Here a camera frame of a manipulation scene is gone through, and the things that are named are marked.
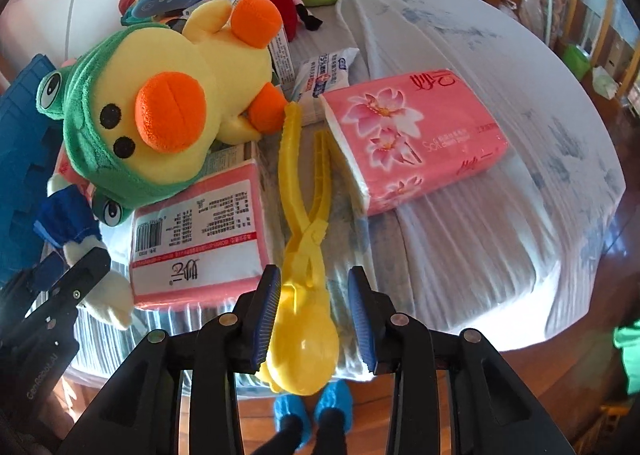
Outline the yellow plastic snowball clamp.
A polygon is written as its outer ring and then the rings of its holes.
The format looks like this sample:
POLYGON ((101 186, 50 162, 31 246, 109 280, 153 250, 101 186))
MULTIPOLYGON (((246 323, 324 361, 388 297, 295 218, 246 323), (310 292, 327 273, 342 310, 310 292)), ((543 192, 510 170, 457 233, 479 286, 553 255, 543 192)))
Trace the yellow plastic snowball clamp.
POLYGON ((302 108, 291 102, 284 113, 278 181, 291 236, 283 253, 281 296, 259 377, 275 393, 306 397, 331 380, 340 355, 321 250, 332 204, 331 158, 329 133, 320 130, 312 143, 314 193, 307 209, 298 175, 302 108))

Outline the pink tissue pack barcode side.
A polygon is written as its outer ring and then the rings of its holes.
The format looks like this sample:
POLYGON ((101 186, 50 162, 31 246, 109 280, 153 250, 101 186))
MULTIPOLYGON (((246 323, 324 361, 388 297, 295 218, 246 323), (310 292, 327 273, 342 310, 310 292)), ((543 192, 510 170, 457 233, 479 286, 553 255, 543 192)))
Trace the pink tissue pack barcode side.
POLYGON ((255 143, 212 152, 201 178, 134 212, 129 278, 138 309, 221 305, 281 259, 271 185, 255 143))

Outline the pink floral tissue pack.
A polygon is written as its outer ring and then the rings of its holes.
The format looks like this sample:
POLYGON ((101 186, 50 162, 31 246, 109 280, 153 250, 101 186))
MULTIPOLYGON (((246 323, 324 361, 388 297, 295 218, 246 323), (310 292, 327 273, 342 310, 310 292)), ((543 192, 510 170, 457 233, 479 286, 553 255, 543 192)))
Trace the pink floral tissue pack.
POLYGON ((484 172, 509 142, 449 69, 362 82, 320 96, 326 122, 367 216, 484 172))

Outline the small white blue plush toy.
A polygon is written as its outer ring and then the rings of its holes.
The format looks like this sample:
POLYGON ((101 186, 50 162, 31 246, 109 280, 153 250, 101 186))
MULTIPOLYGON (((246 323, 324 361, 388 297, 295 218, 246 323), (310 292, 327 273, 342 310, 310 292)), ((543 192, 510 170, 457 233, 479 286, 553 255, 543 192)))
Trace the small white blue plush toy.
MULTIPOLYGON (((49 178, 47 194, 40 204, 34 229, 50 245, 62 251, 69 267, 94 248, 106 249, 99 221, 76 184, 55 173, 49 178)), ((132 324, 134 311, 130 282, 122 274, 109 269, 80 298, 79 306, 100 322, 126 331, 132 324)))

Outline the blue plastic storage crate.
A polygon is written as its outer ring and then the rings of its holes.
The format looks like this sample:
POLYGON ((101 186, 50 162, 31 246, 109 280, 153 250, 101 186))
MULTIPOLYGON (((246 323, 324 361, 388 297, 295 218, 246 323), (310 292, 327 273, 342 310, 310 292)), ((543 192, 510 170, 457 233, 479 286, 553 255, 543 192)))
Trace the blue plastic storage crate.
POLYGON ((61 123, 39 114, 38 84, 54 65, 38 54, 1 97, 1 280, 34 265, 43 240, 34 232, 62 143, 61 123))

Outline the light striped bed cover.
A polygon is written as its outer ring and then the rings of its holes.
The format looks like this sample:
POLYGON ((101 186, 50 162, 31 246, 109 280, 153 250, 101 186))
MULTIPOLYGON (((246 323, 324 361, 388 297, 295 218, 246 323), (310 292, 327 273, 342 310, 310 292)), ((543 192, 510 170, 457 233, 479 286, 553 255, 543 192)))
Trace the light striped bed cover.
MULTIPOLYGON (((337 0, 323 15, 318 31, 293 42, 297 67, 320 54, 358 48, 349 86, 449 69, 471 87, 509 142, 506 155, 486 171, 367 216, 352 203, 352 183, 326 115, 303 126, 298 175, 305 197, 312 194, 316 132, 329 133, 332 152, 322 253, 341 341, 335 376, 370 377, 350 323, 347 273, 355 265, 399 311, 445 333, 476 327, 502 351, 536 345, 584 317, 625 180, 597 109, 566 66, 522 25, 481 0, 337 0)), ((257 145, 271 185, 282 233, 277 263, 288 239, 277 189, 282 130, 247 142, 257 145)), ((117 227, 126 231, 124 259, 112 270, 128 282, 134 211, 117 226, 96 217, 101 235, 117 227)), ((82 354, 102 361, 104 374, 111 375, 145 331, 197 331, 236 299, 212 307, 134 306, 126 331, 80 308, 82 354)))

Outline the yellow duck plush green hood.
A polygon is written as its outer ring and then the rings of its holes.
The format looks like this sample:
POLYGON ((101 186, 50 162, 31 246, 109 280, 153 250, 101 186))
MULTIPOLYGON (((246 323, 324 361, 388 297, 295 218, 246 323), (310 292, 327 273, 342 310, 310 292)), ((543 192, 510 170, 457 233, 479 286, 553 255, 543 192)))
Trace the yellow duck plush green hood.
POLYGON ((268 50, 281 27, 270 0, 213 0, 181 31, 124 28, 40 81, 37 109, 62 122, 68 160, 92 185, 99 220, 117 226, 188 188, 215 142, 282 129, 288 102, 272 82, 268 50))

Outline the white blue wet wipes pack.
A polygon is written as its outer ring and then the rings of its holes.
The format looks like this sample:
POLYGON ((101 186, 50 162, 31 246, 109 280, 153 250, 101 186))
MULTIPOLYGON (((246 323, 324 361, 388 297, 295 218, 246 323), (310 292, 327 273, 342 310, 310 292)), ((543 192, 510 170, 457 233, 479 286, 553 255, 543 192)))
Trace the white blue wet wipes pack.
POLYGON ((341 48, 308 58, 298 67, 291 100, 302 108, 303 126, 324 119, 320 96, 349 86, 348 70, 358 54, 358 48, 341 48))

